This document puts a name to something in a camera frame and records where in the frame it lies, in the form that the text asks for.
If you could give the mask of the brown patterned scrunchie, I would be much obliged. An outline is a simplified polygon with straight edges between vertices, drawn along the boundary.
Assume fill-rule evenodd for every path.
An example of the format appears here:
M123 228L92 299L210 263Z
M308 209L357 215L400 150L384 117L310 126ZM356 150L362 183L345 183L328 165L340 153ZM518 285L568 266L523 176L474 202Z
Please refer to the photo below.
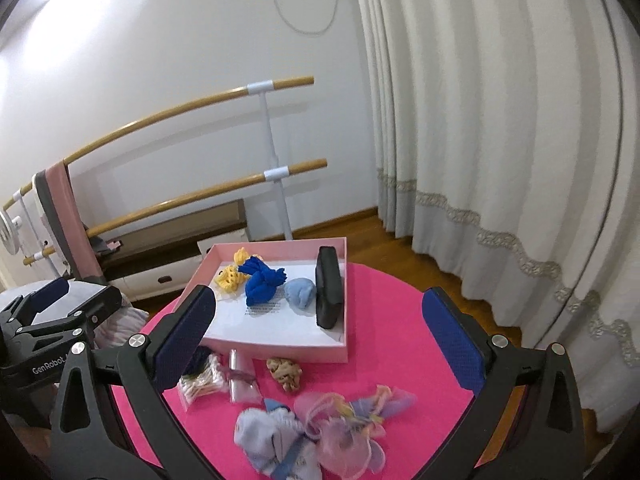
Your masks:
M298 363L283 358L270 358L266 361L266 367L285 392L294 393L300 389L303 370Z

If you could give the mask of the light blue printed sock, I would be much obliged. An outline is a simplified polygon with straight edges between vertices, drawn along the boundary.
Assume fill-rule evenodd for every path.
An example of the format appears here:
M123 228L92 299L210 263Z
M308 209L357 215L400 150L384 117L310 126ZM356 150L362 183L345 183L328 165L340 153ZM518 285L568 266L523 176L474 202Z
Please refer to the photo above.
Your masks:
M234 443L252 467L269 479L323 478L316 444L285 404L265 399L263 408L247 408L236 419Z

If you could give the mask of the pastel organza bow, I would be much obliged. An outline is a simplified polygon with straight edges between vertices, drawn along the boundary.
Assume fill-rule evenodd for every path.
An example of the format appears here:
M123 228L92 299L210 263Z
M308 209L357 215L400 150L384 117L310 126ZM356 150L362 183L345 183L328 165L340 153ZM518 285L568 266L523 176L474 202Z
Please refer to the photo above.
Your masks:
M378 385L372 396L348 400L336 392L307 392L294 402L294 412L306 436L316 445L318 462L342 479L378 474L386 454L378 440L384 424L416 403L416 396Z

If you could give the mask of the light blue soft ball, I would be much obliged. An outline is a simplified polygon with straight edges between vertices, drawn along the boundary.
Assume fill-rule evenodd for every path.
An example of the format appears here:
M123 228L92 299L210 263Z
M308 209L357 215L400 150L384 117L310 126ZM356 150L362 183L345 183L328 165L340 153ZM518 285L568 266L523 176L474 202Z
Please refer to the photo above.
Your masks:
M297 312L309 314L316 300L316 284L310 278L293 278L283 285L288 305Z

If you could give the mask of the grey quilted bedding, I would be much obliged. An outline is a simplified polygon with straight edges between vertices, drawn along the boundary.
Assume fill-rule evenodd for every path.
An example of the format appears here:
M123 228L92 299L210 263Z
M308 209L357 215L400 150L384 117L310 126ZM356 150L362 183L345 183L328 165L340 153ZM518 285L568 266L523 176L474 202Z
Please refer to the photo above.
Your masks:
M80 306L105 289L104 285L88 282L68 281L68 292L51 307L35 315L32 324L42 324L66 318ZM114 348L126 344L128 339L141 333L149 313L135 308L124 294L119 294L120 306L113 306L114 292L107 295L107 300L97 301L89 306L87 323L93 328L93 340L96 348Z

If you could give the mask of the cotton swab bag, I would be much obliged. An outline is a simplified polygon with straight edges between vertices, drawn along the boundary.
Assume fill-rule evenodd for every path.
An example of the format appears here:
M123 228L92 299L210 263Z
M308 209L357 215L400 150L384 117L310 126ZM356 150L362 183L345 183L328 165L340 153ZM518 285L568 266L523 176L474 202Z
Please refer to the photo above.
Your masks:
M177 388L180 401L186 411L198 398L210 394L228 393L229 383L220 355L209 353L197 373L180 377Z

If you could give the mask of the small white fan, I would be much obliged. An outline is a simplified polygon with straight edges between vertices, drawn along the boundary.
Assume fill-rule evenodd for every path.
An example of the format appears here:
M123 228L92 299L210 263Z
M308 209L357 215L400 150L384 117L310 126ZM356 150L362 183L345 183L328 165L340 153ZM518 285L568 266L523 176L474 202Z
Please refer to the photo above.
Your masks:
M15 256L22 247L22 241L20 237L22 218L20 216L11 218L3 208L0 209L0 214L2 244L11 256Z

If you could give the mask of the low brown white cabinet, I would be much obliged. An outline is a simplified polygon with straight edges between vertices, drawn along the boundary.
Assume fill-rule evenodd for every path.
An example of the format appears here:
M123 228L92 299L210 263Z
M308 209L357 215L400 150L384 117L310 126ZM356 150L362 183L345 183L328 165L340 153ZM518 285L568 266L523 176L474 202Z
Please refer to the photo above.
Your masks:
M232 200L119 237L101 266L107 281L141 301L184 289L214 245L247 240L244 202Z

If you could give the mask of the clear plastic tube bag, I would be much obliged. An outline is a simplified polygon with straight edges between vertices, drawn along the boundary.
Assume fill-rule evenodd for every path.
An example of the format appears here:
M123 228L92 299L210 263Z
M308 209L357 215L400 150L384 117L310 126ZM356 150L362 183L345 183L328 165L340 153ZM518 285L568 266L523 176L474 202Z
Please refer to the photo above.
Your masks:
M232 403L262 403L254 362L239 350L232 349L229 353L227 378Z

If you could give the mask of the yellow knitted cloth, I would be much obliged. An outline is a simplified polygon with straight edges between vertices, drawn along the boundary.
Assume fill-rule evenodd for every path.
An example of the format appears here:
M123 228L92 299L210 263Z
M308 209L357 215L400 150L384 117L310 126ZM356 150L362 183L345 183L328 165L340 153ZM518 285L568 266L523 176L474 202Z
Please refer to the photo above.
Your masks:
M240 266L250 258L248 251L242 247L233 255L233 262L222 268L214 277L213 283L227 294L237 292L250 276L240 271Z

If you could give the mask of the pink grey hanging towel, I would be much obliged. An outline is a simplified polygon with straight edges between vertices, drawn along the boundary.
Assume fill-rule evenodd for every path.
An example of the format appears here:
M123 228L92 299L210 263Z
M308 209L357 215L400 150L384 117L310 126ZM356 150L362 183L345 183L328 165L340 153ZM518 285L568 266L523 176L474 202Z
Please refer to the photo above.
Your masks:
M32 178L55 248L76 280L105 284L103 271L81 221L70 174L64 162L39 171Z

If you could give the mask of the royal blue knitted cloth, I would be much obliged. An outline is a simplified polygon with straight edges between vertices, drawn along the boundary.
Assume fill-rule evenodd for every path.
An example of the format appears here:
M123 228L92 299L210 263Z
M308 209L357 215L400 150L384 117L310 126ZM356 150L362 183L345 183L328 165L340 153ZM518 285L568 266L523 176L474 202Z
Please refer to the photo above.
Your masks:
M239 271L250 277L245 284L247 307L266 304L286 281L286 273L283 268L270 268L255 256L251 256L241 264Z

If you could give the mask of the pink cardboard box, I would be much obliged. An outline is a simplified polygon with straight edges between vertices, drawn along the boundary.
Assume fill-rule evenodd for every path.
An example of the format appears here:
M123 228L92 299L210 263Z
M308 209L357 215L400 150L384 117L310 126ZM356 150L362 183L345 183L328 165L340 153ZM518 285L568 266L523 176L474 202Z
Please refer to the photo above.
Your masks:
M343 285L348 284L347 240L344 237L312 240L274 240L273 242L237 242L213 245L195 270L180 300L194 287L205 285L215 295L215 316L203 335L203 342L219 352L236 349L254 359L287 358L301 363L346 363L348 361L348 309L333 328L317 324L316 303L305 309L293 307L279 290L266 304L249 307L244 288L224 292L214 284L214 277L233 262L244 248L261 256L273 269L282 268L290 281L316 278L319 249L336 249Z

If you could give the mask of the pink round table mat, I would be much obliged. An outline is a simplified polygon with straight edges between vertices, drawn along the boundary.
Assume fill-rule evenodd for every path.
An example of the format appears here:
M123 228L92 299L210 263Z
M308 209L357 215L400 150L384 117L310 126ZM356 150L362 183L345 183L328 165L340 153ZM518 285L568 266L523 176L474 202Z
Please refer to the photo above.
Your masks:
M416 403L384 424L386 465L361 479L411 479L435 453L472 400L462 389L422 316L423 292L368 266L348 265L348 362L302 364L305 392L370 396L378 385L410 392ZM164 393L193 442L227 479L267 479L233 442L243 407L217 393L186 411L177 389Z

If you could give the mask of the black rectangular case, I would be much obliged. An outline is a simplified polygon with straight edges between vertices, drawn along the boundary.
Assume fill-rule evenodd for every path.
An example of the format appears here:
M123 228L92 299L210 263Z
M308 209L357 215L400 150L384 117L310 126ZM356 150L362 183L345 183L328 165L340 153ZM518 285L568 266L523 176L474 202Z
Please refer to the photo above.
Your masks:
M321 246L316 264L316 318L317 325L332 330L344 309L344 286L337 251Z

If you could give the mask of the lower wooden ballet bar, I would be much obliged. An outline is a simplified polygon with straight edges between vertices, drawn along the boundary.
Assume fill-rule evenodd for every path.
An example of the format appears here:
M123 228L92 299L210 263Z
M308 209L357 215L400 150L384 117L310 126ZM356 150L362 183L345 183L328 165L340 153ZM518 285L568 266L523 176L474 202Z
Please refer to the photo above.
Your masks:
M54 207L51 209L52 214L49 217L49 224L52 233L58 240L58 247L48 245L41 252L37 252L33 256L25 257L23 260L24 266L30 266L38 260L49 258L54 252L60 252L67 263L74 269L75 274L79 276L98 275L100 273L98 260L96 260L96 254L90 244L90 240L93 237L113 231L121 226L150 218L161 212L198 202L199 200L206 200L206 198L240 190L241 188L248 188L249 186L259 183L282 181L296 174L304 174L305 172L328 166L328 162L322 158L308 160L308 162L300 162L296 165L268 169L261 174L252 174L242 179L216 184L196 192L183 194L171 200L164 200L163 202L140 209L131 214L125 214L99 226L86 229L84 234L80 234L80 230L84 224L79 218L75 196L73 189L70 187L70 178L67 173L67 166L77 159L79 159L79 157L73 155L62 160L63 182L61 183L60 199L56 202L54 198L51 198L51 203L54 204Z

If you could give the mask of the wooden ballet bar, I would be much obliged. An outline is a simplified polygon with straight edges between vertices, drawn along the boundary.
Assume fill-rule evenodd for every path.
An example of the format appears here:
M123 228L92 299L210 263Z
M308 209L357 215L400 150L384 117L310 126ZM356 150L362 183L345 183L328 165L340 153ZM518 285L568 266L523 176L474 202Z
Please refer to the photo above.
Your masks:
M54 204L54 207L51 209L52 214L49 217L49 224L52 233L58 240L58 247L48 245L41 252L37 252L33 256L25 257L23 260L24 266L30 266L38 260L49 258L54 252L60 252L67 263L74 269L75 274L79 276L98 275L100 273L98 260L96 260L96 254L90 244L90 240L93 237L113 231L121 226L150 218L161 212L198 202L199 200L206 200L206 198L240 190L241 188L248 188L249 186L259 183L282 181L296 174L304 174L305 172L328 166L328 162L322 158L308 160L308 162L300 162L296 165L268 169L261 174L252 174L242 179L216 184L196 192L183 194L171 200L164 200L163 202L140 209L131 214L125 214L99 226L86 229L84 234L80 234L80 230L84 224L79 218L75 196L73 189L70 187L70 178L67 173L67 166L77 159L79 159L79 157L73 155L62 160L63 182L61 183L60 199L56 202L54 198L51 198L51 203Z
M273 91L280 91L298 87L306 87L312 86L314 84L313 76L300 76L293 77L288 79L277 79L274 80L274 85L276 88ZM223 92L219 92L213 94L212 96L204 96L204 98L199 98L190 102L186 102L171 108L168 110L161 110L158 113L150 115L148 117L137 120L136 122L130 122L128 125L124 125L106 136L102 136L96 141L85 145L80 150L73 152L70 156L67 156L63 159L63 162L66 165L71 164L72 162L77 162L79 159L93 153L98 148L103 148L107 144L111 144L124 136L128 136L128 134L139 131L143 128L152 126L157 124L158 122L163 122L164 120L168 120L170 118L177 117L179 115L183 115L192 110L199 110L200 108L204 108L209 105L214 105L222 102L228 102L236 99L245 98L246 96L250 96L248 94L247 86L238 87L231 90L226 90ZM211 198L214 196L218 196L224 193L229 193L232 191L240 190L241 188L248 188L249 186L258 185L259 183L266 183L267 177L265 174L253 174L252 176L247 176L242 179L235 179L230 182L224 182L221 184L217 184L211 186L210 188L206 188L205 190L201 190L198 192L186 194L177 198L173 198L172 200L165 200L154 206L149 206L142 211L133 212L132 214L127 214L127 217L131 218L148 218L151 216L155 216L160 212L168 211L171 209L175 209L178 207L182 207L184 205L199 202L200 200L205 200L206 198Z

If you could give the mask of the upper wooden ballet bar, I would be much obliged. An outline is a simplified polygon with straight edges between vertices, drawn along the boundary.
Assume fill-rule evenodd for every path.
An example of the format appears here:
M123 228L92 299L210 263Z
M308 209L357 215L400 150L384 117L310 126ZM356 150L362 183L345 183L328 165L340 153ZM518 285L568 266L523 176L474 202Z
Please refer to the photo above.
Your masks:
M274 85L276 88L273 91L280 91L298 87L306 87L312 86L314 84L313 76L300 76L293 77L288 79L277 79L274 80ZM137 120L136 122L130 122L128 125L124 125L106 136L102 136L96 141L85 145L80 150L73 152L70 156L67 156L63 159L63 162L66 165L71 164L72 162L77 162L79 159L93 153L98 148L103 148L107 144L111 144L124 136L128 136L128 134L139 131L143 128L152 126L157 124L158 122L163 122L164 120L168 120L170 118L177 117L179 115L183 115L192 110L199 110L200 108L204 108L209 105L214 105L222 102L228 102L236 99L245 98L246 96L250 96L248 94L247 86L238 87L231 90L226 90L223 92L219 92L213 94L212 96L204 96L204 98L199 98L190 102L186 102L171 108L168 110L161 110L158 113L150 115L148 117ZM186 194L177 198L173 198L172 200L165 200L154 206L149 206L142 211L133 212L132 214L127 214L127 217L131 218L148 218L151 216L155 216L160 212L168 211L171 209L175 209L178 207L182 207L184 205L199 202L200 200L205 200L206 198L211 198L214 196L218 196L224 193L229 193L232 191L240 190L241 188L248 188L249 186L258 185L259 183L266 183L267 177L265 174L253 174L252 176L247 176L242 179L235 179L230 182L224 182L221 184L217 184L211 186L210 188L206 188L205 190L201 190L198 192Z

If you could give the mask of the white curtain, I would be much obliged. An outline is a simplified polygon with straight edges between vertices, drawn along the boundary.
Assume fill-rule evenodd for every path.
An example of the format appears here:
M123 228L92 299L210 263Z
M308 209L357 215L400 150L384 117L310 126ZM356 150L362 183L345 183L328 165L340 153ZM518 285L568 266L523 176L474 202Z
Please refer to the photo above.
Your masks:
M639 401L639 36L616 0L358 0L378 213L602 432Z

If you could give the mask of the left white barre post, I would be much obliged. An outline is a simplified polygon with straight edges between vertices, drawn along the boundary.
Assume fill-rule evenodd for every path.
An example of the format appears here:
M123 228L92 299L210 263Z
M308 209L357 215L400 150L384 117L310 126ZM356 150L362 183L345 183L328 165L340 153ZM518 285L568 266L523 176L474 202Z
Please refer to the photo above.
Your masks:
M60 272L58 272L58 269L55 267L55 264L51 261L49 256L46 256L43 253L44 250L47 248L47 244L43 240L40 240L39 233L35 228L34 222L32 221L32 216L30 215L29 210L24 202L24 192L19 188L13 193L12 197L15 203L21 205L23 212L25 214L25 218L29 226L30 232L32 232L32 236L34 237L35 243L38 247L38 252L36 252L35 255L32 256L32 258L34 258L35 261L45 261L49 266L50 270L52 271L53 275L56 278L59 278L61 274Z

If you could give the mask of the white barre post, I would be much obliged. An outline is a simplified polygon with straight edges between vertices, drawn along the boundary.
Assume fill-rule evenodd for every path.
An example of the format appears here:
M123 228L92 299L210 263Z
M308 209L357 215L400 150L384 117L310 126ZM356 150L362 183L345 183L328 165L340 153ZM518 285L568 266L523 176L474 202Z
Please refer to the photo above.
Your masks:
M30 215L29 210L24 202L24 192L19 188L13 193L12 197L15 203L21 205L23 212L25 214L25 218L29 226L30 232L32 232L32 236L34 237L35 243L38 247L38 252L36 252L35 255L32 256L32 258L34 258L35 261L45 261L49 266L50 270L52 271L53 275L56 278L59 278L61 274L60 272L58 272L58 269L55 267L55 264L51 261L49 256L46 256L43 253L44 250L47 248L47 244L43 240L40 240L39 233L35 228L34 222L32 221L32 216Z
M276 200L278 214L283 230L284 237L292 240L293 233L291 229L290 217L288 216L288 207L284 195L283 179L290 174L283 169L274 146L273 134L271 129L270 114L266 94L276 88L273 80L263 80L254 82L247 86L250 96L257 96L260 112L262 113L262 130L264 130L264 140L269 159L269 169L266 171L267 181L272 183L274 199Z

